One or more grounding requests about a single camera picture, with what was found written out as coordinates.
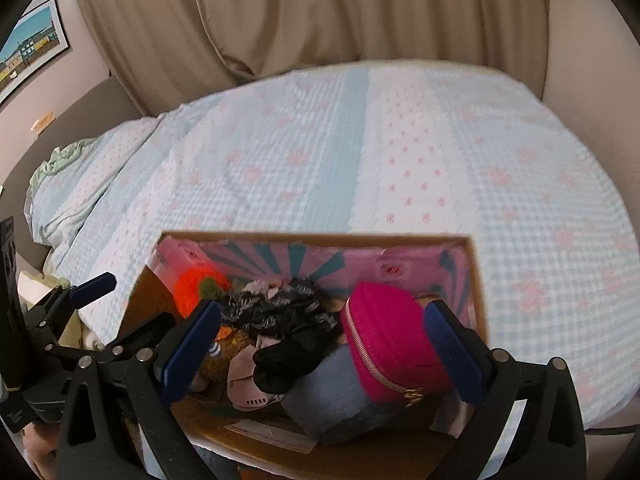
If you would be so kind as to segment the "person's left hand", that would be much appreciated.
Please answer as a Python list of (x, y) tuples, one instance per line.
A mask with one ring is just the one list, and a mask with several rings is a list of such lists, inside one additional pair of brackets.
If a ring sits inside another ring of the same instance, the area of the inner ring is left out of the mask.
[(56, 479), (59, 431), (59, 424), (29, 424), (23, 429), (26, 456), (40, 479)]

